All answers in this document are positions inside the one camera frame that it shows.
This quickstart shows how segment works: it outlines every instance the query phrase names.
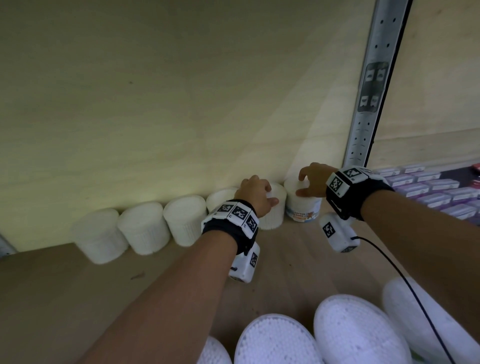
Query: black cable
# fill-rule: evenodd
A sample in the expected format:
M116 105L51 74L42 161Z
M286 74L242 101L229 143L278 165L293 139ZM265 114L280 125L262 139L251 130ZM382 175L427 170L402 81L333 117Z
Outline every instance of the black cable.
M452 364L456 364L455 363L455 360L453 360L452 358L452 355L450 355L450 352L448 351L447 347L445 346L442 338L440 337L440 335L438 334L438 331L437 329L435 328L435 325L433 324L432 320L430 320L430 317L428 316L428 313L427 311L425 311L425 308L423 307L423 305L421 304L420 302L420 299L418 298L417 294L415 293L415 291L413 290L412 286L410 286L410 283L407 281L407 279L405 278L405 276L403 275L403 273L400 271L400 269L398 269L398 267L395 265L394 262L392 262L392 260L378 247L376 246L374 243L372 243L370 240L368 239L365 239L365 238L362 238L361 236L354 236L353 238L351 238L352 240L355 240L355 239L362 239L364 241L366 241L367 243L371 244L375 249L377 249L385 258L386 260L388 260L390 262L391 265L393 265L393 268L395 268L395 270L398 272L398 274L400 275L400 277L403 278L404 282L407 284L408 288L410 288L410 291L412 292L413 296L415 297L415 300L417 300L417 303L419 304L421 310L423 311L423 314L425 315L425 317L427 318L428 320L428 323L430 324L430 326L432 327L432 330L433 330L433 333L435 334L435 336L437 337L438 341L440 342L440 345L442 346L445 354L447 354L448 356L448 359L450 360L450 362Z

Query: person's right hand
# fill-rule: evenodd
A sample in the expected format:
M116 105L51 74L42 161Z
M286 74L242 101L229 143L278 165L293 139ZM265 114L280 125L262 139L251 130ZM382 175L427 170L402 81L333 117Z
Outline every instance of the person's right hand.
M338 171L338 168L326 164L313 162L308 167L300 169L299 181L308 177L310 186L297 190L296 195L300 197L325 197L327 185L326 182L332 173Z

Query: plywood wall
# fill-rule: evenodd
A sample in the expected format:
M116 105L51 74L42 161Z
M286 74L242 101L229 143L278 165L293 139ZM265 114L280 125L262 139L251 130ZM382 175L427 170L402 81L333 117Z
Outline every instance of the plywood wall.
M0 232L340 165L374 0L7 0Z
M480 1L415 0L368 165L480 158Z

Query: hand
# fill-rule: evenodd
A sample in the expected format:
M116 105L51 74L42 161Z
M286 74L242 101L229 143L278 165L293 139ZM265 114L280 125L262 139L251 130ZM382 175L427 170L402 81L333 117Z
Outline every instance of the hand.
M278 198L267 198L267 192L271 190L272 186L267 180L261 180L254 175L249 180L244 179L241 182L240 189L235 192L235 198L250 202L257 217L262 218L279 202Z
M327 185L326 182L332 173L338 171L338 168L330 167L326 164L313 162L308 167L300 169L299 181L308 177L310 186L297 190L296 195L300 197L325 197Z

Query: finger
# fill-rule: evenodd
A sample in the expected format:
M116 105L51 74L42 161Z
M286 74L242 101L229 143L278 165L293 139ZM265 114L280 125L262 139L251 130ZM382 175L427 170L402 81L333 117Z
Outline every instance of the finger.
M277 206L280 203L280 200L276 197L270 197L267 200L271 207Z
M268 180L260 180L260 182L265 186L265 191L270 192L272 190L272 186Z
M312 197L309 188L300 188L295 192L295 194L299 197Z
M300 173L299 173L299 181L303 181L305 179L305 177L308 176L308 171L310 170L310 166L308 167L303 167L302 169L300 169Z

